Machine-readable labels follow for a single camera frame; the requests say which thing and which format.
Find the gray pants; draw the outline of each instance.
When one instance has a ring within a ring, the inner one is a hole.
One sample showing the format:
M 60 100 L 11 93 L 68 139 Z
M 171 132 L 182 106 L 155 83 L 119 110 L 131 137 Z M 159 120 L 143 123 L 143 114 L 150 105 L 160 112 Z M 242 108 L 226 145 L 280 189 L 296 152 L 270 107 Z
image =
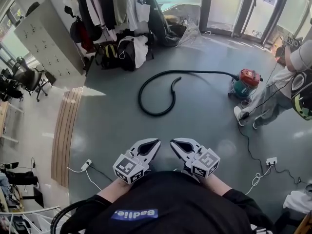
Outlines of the gray pants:
M 275 85 L 271 85 L 270 87 L 265 87 L 261 93 L 256 95 L 251 104 L 241 111 L 240 116 L 245 112 L 251 112 L 276 92 L 267 102 L 257 107 L 242 123 L 244 124 L 253 119 L 256 126 L 267 125 L 275 120 L 282 112 L 292 108 L 291 100 L 283 95 L 281 91 L 277 91 L 278 88 Z

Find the office chair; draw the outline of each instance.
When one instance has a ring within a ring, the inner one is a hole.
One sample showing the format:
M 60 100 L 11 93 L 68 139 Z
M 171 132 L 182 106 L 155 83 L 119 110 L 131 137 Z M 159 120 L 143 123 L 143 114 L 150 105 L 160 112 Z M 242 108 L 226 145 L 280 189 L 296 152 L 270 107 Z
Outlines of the office chair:
M 38 97 L 41 91 L 45 94 L 45 96 L 48 96 L 48 94 L 43 90 L 43 87 L 49 81 L 41 79 L 42 73 L 38 70 L 30 69 L 24 58 L 17 57 L 16 63 L 12 68 L 12 72 L 13 78 L 22 85 L 23 89 L 28 91 L 29 95 L 31 95 L 31 92 L 34 91 L 37 93 L 38 102 L 40 101 Z

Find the wooden table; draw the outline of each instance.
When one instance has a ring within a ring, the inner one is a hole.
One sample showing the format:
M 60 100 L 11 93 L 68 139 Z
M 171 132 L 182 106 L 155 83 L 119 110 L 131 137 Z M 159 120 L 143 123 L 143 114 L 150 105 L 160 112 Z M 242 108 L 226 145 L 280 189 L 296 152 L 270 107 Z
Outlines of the wooden table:
M 12 107 L 17 111 L 20 111 L 22 114 L 24 114 L 24 111 L 14 105 L 12 105 L 11 103 L 9 103 L 8 101 L 2 101 L 0 102 L 0 137 L 4 138 L 4 139 L 8 139 L 10 141 L 16 142 L 18 143 L 19 141 L 17 139 L 11 138 L 9 136 L 6 136 L 3 134 L 3 129 L 4 129 L 4 123 L 5 123 L 5 118 L 6 118 L 6 113 L 8 111 L 8 107 Z

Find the vacuum cleaner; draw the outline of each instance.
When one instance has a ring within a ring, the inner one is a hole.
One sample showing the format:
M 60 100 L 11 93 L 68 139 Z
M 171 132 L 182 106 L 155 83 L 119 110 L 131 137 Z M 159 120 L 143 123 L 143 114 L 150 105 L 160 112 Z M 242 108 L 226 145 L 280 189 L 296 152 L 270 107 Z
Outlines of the vacuum cleaner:
M 143 112 L 145 112 L 148 115 L 154 116 L 154 117 L 159 117 L 159 116 L 163 116 L 163 115 L 169 113 L 173 109 L 173 107 L 176 103 L 176 93 L 174 91 L 174 86 L 179 80 L 182 79 L 182 77 L 178 77 L 171 84 L 171 90 L 170 91 L 171 91 L 171 96 L 172 96 L 172 102 L 166 110 L 164 110 L 160 113 L 153 113 L 153 112 L 148 111 L 142 103 L 143 90 L 152 80 L 154 80 L 160 76 L 164 76 L 167 74 L 173 74 L 173 73 L 174 74 L 189 74 L 189 73 L 221 74 L 221 75 L 231 76 L 233 88 L 229 92 L 229 95 L 236 95 L 238 98 L 241 98 L 241 99 L 246 99 L 251 94 L 251 92 L 254 91 L 258 87 L 259 82 L 263 81 L 263 78 L 261 78 L 260 74 L 258 74 L 255 70 L 249 70 L 249 69 L 243 69 L 242 71 L 240 71 L 240 73 L 238 75 L 233 75 L 233 74 L 223 72 L 223 71 L 199 71 L 199 70 L 178 70 L 178 69 L 164 71 L 164 72 L 161 72 L 161 73 L 156 74 L 153 77 L 149 78 L 141 86 L 139 93 L 138 93 L 138 104 L 139 104 L 139 106 Z

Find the floor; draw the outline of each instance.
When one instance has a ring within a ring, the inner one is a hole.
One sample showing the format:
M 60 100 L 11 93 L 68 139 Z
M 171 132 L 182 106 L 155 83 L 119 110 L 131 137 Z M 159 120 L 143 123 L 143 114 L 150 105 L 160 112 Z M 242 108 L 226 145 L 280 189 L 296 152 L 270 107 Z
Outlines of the floor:
M 230 78 L 222 75 L 182 75 L 176 86 L 176 105 L 167 115 L 150 117 L 140 111 L 137 93 L 145 80 L 169 69 L 222 70 L 237 74 L 243 68 L 255 69 L 266 81 L 275 66 L 268 50 L 256 44 L 205 35 L 190 46 L 156 49 L 155 59 L 135 72 L 121 69 L 101 70 L 93 63 L 74 126 L 70 167 L 79 170 L 87 159 L 111 179 L 112 165 L 136 141 L 157 137 L 162 146 L 155 158 L 158 170 L 182 167 L 169 146 L 176 137 L 193 138 L 220 157 L 216 175 L 233 188 L 246 193 L 259 166 L 247 152 L 247 141 L 237 129 L 233 108 L 239 103 L 228 98 Z M 178 75 L 167 75 L 153 81 L 144 91 L 146 107 L 155 112 L 170 103 L 169 88 Z M 261 83 L 259 92 L 265 83 Z M 311 123 L 302 120 L 294 110 L 283 113 L 276 121 L 254 131 L 245 126 L 253 155 L 263 162 L 277 157 L 279 170 L 289 169 L 293 176 L 311 181 Z M 274 171 L 251 191 L 263 211 L 275 221 L 286 195 L 295 186 L 286 174 Z M 104 188 L 110 181 L 90 170 L 90 177 Z M 70 173 L 70 201 L 85 199 L 98 192 L 86 174 Z
M 24 92 L 24 100 L 19 102 L 13 99 L 12 104 L 25 111 L 24 115 L 9 107 L 6 118 L 6 135 L 19 140 L 14 143 L 9 140 L 1 140 L 1 163 L 19 162 L 19 166 L 30 168 L 31 158 L 35 159 L 36 168 L 33 172 L 39 178 L 39 190 L 43 194 L 44 206 L 69 205 L 68 189 L 58 185 L 51 179 L 51 154 L 55 124 L 59 107 L 65 91 L 73 87 L 83 86 L 85 76 L 72 77 L 67 80 L 57 80 L 54 86 L 46 85 L 45 91 L 48 97 L 40 95 L 40 102 L 36 100 L 36 94 L 29 96 Z M 27 172 L 30 169 L 16 168 L 14 172 Z M 19 186 L 24 196 L 32 196 L 32 186 Z M 23 202 L 25 210 L 37 210 L 41 207 L 34 200 Z

